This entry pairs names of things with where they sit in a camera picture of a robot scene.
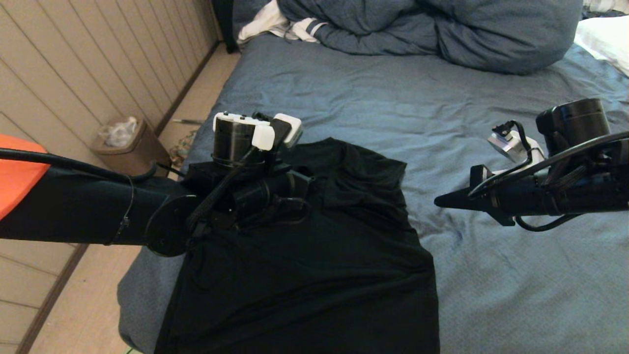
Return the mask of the white striped garment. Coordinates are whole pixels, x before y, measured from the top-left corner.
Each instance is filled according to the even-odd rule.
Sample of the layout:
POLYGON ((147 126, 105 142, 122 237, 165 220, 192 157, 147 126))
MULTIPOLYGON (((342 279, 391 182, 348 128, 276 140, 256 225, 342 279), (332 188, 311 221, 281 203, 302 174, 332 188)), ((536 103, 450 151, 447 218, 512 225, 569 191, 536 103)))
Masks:
POLYGON ((236 44, 242 46, 261 34, 271 33, 289 41, 318 43, 319 40, 315 34, 327 24, 328 22, 321 22, 317 18, 290 22, 281 13, 277 0, 271 0, 257 12, 251 22, 237 33, 235 40, 236 44))

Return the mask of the brown trash bin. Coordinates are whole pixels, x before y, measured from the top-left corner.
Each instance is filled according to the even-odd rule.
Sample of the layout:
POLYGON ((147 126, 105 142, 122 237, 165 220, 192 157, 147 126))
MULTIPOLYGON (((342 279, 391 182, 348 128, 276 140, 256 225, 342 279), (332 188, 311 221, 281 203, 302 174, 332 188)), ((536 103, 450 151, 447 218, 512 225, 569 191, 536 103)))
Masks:
MULTIPOLYGON (((114 118, 106 125, 112 125, 126 118, 114 118)), ((141 175, 148 172, 153 162, 170 164, 170 155, 160 143, 153 129, 143 118, 137 118, 139 125, 132 140, 125 147, 109 147, 96 135, 91 150, 110 170, 127 175, 141 175)))

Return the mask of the white crumpled cloth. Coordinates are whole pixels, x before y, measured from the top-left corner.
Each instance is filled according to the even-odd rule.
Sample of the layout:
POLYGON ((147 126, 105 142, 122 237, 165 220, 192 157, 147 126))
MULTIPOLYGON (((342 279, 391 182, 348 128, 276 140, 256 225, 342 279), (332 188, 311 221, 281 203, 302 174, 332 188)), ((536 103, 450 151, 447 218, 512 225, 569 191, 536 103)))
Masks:
POLYGON ((606 13, 618 11, 623 14, 629 14, 629 0, 583 0, 583 6, 586 11, 590 12, 606 13))

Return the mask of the black printed t-shirt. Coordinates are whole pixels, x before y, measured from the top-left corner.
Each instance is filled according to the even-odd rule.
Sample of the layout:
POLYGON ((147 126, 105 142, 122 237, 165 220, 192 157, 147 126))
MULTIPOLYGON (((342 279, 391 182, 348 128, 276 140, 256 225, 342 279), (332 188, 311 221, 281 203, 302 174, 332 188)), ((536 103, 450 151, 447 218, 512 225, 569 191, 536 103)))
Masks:
POLYGON ((195 247, 155 354, 439 354, 433 257, 407 219, 406 164, 332 138, 286 161, 315 177, 309 215, 195 247))

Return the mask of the bed with blue sheet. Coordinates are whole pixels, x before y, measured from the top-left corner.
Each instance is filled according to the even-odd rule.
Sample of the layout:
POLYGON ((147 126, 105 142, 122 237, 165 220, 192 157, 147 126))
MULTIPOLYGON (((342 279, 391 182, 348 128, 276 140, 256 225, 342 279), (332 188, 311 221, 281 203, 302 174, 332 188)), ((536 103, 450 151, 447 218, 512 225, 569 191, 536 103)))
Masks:
MULTIPOLYGON (((262 34, 245 45, 211 114, 291 115, 303 123, 293 150, 332 138, 406 164, 407 219, 436 275, 439 354, 629 354, 628 211, 533 233, 433 202, 467 187, 474 165, 512 165, 487 143, 492 126, 514 119, 546 148, 536 116, 585 98, 600 99, 611 132, 629 130, 629 78, 575 43, 556 63, 515 75, 262 34)), ((128 345, 155 352, 191 251, 140 251, 117 288, 128 345)))

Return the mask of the clear plastic bin bag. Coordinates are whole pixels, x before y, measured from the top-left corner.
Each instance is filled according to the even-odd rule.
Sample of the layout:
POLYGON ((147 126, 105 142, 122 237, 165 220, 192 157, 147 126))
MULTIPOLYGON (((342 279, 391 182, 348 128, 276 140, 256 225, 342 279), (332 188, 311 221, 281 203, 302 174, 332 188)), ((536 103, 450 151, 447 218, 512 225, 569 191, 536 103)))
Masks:
POLYGON ((127 146, 132 140, 138 125, 137 118, 128 117, 124 121, 117 121, 112 125, 101 127, 97 135, 103 139, 106 146, 121 148, 127 146))

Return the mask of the white pillow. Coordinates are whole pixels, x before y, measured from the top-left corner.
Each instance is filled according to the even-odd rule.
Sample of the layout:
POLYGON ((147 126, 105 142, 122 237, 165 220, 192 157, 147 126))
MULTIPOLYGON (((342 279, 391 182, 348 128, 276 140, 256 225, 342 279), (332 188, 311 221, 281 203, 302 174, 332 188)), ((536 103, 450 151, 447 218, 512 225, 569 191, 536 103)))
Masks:
POLYGON ((573 42, 629 77, 629 15, 582 20, 573 42))

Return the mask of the blue bunched duvet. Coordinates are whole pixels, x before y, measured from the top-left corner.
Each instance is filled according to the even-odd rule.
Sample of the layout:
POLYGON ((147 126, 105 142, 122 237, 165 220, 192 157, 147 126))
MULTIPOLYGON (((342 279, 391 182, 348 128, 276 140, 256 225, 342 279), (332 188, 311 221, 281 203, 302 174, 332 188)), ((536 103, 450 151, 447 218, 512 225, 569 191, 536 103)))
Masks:
POLYGON ((436 55, 524 75, 562 59, 583 0, 277 0, 323 46, 351 55, 436 55))

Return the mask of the black bedside furniture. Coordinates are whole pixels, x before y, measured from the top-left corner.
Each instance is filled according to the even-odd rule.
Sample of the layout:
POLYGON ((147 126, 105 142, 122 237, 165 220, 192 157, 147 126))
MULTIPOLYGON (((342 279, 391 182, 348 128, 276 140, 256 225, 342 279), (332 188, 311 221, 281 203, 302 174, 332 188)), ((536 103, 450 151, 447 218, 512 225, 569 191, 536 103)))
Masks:
POLYGON ((236 39, 233 34, 233 7, 234 0, 210 0, 214 16, 218 23, 222 42, 226 46, 227 53, 239 52, 236 39))

